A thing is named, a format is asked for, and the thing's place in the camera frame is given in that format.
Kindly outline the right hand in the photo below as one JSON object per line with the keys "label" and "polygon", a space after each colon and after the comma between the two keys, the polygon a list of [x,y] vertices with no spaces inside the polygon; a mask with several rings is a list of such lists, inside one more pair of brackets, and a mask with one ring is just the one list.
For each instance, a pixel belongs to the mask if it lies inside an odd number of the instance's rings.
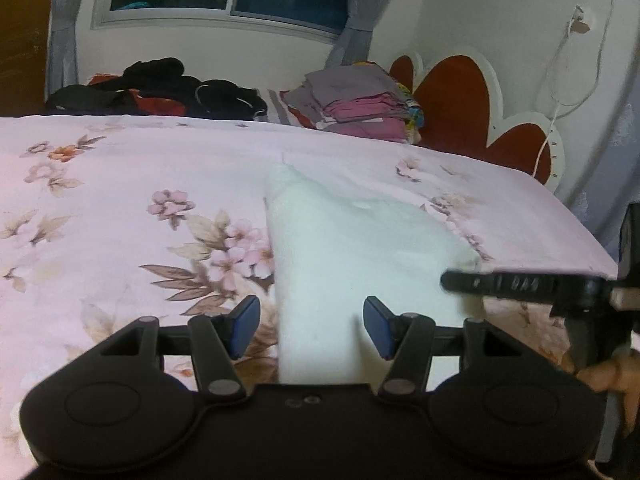
{"label": "right hand", "polygon": [[618,354],[614,358],[584,368],[577,378],[595,392],[613,391],[623,397],[624,436],[629,436],[638,424],[640,399],[639,352]]}

